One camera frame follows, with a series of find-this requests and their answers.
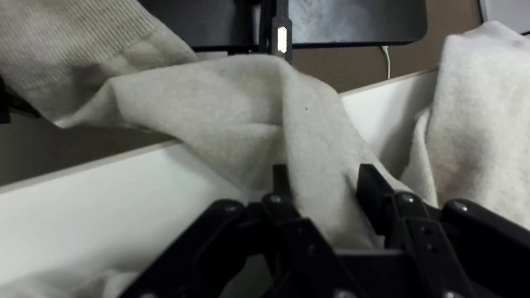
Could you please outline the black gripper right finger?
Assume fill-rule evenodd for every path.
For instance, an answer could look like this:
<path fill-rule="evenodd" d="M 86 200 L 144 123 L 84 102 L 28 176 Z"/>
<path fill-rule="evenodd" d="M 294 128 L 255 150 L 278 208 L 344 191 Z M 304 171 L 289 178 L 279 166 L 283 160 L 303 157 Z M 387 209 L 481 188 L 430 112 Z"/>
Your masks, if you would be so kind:
<path fill-rule="evenodd" d="M 402 249 L 425 298 L 530 298 L 530 231 L 467 198 L 440 208 L 357 168 L 356 198 L 384 246 Z"/>

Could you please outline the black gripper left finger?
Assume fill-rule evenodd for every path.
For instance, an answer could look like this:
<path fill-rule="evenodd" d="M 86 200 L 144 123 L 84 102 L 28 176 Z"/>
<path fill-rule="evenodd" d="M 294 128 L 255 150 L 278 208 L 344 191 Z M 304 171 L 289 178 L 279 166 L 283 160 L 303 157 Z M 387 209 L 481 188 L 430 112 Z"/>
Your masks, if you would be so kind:
<path fill-rule="evenodd" d="M 316 224 L 296 209 L 283 165 L 260 200 L 210 203 L 119 298 L 220 298 L 255 254 L 271 276 L 261 298 L 364 298 Z"/>

